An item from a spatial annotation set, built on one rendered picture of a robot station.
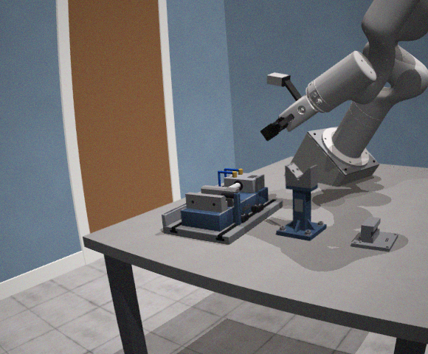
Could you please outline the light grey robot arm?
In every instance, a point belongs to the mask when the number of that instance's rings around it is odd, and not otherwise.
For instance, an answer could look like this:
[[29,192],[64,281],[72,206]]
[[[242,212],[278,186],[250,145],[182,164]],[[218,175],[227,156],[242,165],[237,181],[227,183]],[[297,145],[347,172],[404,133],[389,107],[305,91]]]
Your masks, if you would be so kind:
[[398,42],[427,34],[428,0],[373,0],[362,30],[368,39],[363,53],[350,53],[308,84],[311,99],[324,112],[353,101],[338,128],[322,134],[325,149],[350,167],[368,163],[367,144],[388,111],[427,89],[426,66]]

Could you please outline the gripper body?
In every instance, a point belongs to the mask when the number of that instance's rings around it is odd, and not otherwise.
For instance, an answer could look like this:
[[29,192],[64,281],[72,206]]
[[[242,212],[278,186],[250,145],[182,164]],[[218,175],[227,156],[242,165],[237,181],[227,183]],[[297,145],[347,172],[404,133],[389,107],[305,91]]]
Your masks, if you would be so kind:
[[316,113],[325,113],[320,108],[318,108],[308,93],[308,87],[306,88],[306,95],[301,97],[298,101],[289,106],[278,118],[283,117],[284,119],[293,114],[294,119],[288,122],[287,131],[290,132],[295,129],[297,126],[304,123],[306,120],[313,117]]

